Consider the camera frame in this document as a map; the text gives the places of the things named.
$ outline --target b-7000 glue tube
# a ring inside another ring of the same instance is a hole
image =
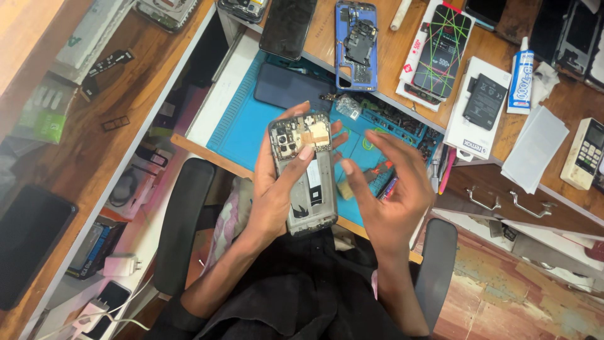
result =
[[[529,50],[529,39],[524,37],[520,52],[514,54],[512,62],[512,86],[507,101],[507,113],[528,114],[530,112],[530,88],[533,82],[533,58]]]

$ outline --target power adapter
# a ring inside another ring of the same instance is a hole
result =
[[[107,305],[106,302],[101,302],[100,299],[94,299],[94,300],[90,301],[86,305],[86,307],[84,307],[84,310],[82,310],[82,312],[78,316],[78,319],[81,318],[82,316],[87,316],[87,315],[91,315],[91,316],[89,318],[76,320],[71,324],[73,327],[75,327],[77,329],[75,331],[75,336],[73,338],[75,339],[77,335],[79,335],[81,333],[87,333],[87,332],[90,332],[91,330],[93,330],[94,327],[96,327],[96,325],[98,324],[98,321],[101,320],[101,318],[103,317],[103,315],[101,315],[99,313],[106,313],[108,310],[109,310],[109,305]]]
[[[105,258],[104,276],[130,276],[136,270],[141,270],[138,265],[137,255],[132,253],[113,253]]]

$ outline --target person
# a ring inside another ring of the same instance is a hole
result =
[[[279,119],[302,114],[308,102]],[[332,124],[332,133],[342,129]],[[428,339],[415,296],[409,242],[434,193],[419,152],[389,135],[369,142],[400,177],[388,201],[371,193],[362,171],[341,160],[369,241],[335,250],[331,230],[286,233],[289,193],[313,159],[305,146],[276,178],[268,132],[254,174],[248,224],[217,263],[164,307],[145,339]],[[335,149],[348,139],[333,138]],[[371,275],[377,273],[377,296]]]

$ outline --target office chair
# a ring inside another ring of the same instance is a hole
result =
[[[214,227],[220,211],[204,207],[216,166],[202,159],[189,159],[181,169],[165,212],[157,250],[154,285],[170,296],[185,289],[193,240],[198,230]],[[203,214],[204,224],[198,224]],[[430,334],[445,302],[455,264],[457,230],[453,224],[433,218],[428,221],[423,261],[415,280],[415,292]]]

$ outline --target drawer handle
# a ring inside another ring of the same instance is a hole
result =
[[[495,196],[495,205],[493,205],[492,208],[487,207],[486,205],[480,203],[479,201],[476,201],[475,199],[472,198],[472,192],[476,189],[476,187],[474,186],[471,190],[466,188],[466,192],[467,194],[470,196],[470,201],[478,204],[479,206],[487,209],[488,211],[493,211],[495,209],[501,208],[501,205],[499,204],[499,196]]]
[[[556,203],[552,203],[552,202],[541,202],[541,204],[543,204],[543,210],[539,213],[539,215],[537,215],[536,213],[528,210],[527,208],[521,206],[520,204],[518,204],[518,194],[511,191],[510,190],[510,194],[512,195],[512,197],[514,198],[514,205],[517,206],[518,208],[520,208],[521,210],[528,212],[531,216],[536,217],[536,218],[541,218],[543,216],[549,216],[551,215],[551,207],[555,207],[557,206]]]

